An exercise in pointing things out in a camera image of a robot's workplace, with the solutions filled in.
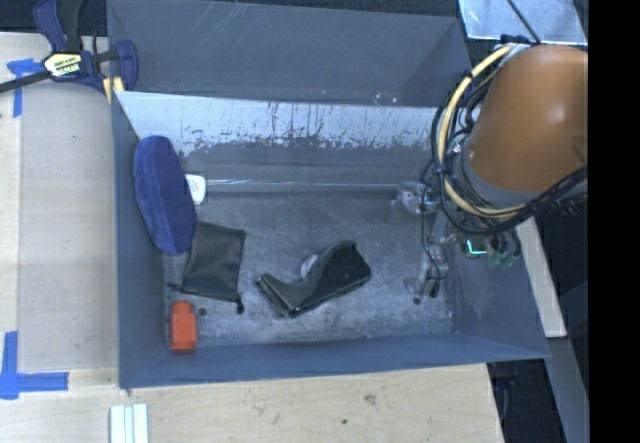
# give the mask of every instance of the orange object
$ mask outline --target orange object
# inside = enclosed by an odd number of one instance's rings
[[[198,341],[196,316],[186,301],[173,303],[171,307],[171,349],[178,352],[192,351]]]

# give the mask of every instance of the black object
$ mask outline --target black object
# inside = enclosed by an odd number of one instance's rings
[[[263,274],[257,283],[281,315],[293,318],[369,279],[371,268],[356,249],[356,243],[343,240],[318,256],[303,281],[283,283],[271,274]]]
[[[185,294],[234,302],[238,313],[244,312],[238,275],[246,236],[244,230],[197,221],[182,285],[171,286]]]

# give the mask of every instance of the blue foam pad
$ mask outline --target blue foam pad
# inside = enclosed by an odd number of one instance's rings
[[[136,200],[153,243],[176,255],[191,247],[196,210],[189,185],[171,141],[142,139],[133,158]]]

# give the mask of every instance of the small white object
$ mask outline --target small white object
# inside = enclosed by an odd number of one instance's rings
[[[147,405],[111,406],[109,441],[110,443],[149,443]]]
[[[207,194],[207,181],[203,176],[198,175],[185,175],[185,177],[189,184],[189,190],[191,191],[193,202],[196,205],[201,205]]]

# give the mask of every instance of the blue clamp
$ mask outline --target blue clamp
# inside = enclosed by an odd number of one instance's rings
[[[34,61],[33,59],[22,59],[19,61],[9,61],[7,63],[7,68],[9,71],[13,73],[17,78],[22,77],[23,75],[28,75],[31,73],[40,73],[44,71],[44,67],[38,61]],[[16,92],[13,96],[13,117],[17,118],[22,114],[22,88],[16,88]]]
[[[18,332],[4,335],[2,372],[0,373],[0,399],[15,400],[22,392],[66,391],[69,389],[69,372],[40,374],[18,373]]]
[[[126,89],[133,89],[138,80],[138,58],[133,42],[119,41],[112,53],[98,54],[95,43],[93,55],[82,49],[82,39],[78,34],[78,15],[84,2],[85,0],[41,0],[33,9],[38,32],[49,41],[51,55],[69,52],[81,58],[77,71],[64,75],[53,73],[51,80],[75,82],[104,93],[105,76],[100,72],[100,63],[119,59],[122,82]]]

